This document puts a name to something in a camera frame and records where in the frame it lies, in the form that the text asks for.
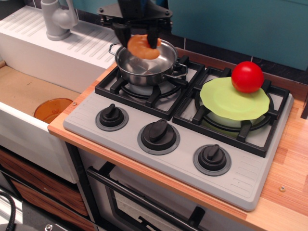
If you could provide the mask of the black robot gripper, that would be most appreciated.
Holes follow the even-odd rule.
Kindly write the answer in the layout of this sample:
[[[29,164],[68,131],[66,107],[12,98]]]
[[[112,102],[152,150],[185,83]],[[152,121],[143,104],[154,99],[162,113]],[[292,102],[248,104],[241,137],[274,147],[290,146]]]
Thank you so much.
[[[150,48],[156,49],[161,29],[171,28],[173,13],[151,0],[119,0],[100,7],[97,14],[103,26],[113,28],[123,47],[128,46],[131,38],[130,28],[142,28],[147,29]]]

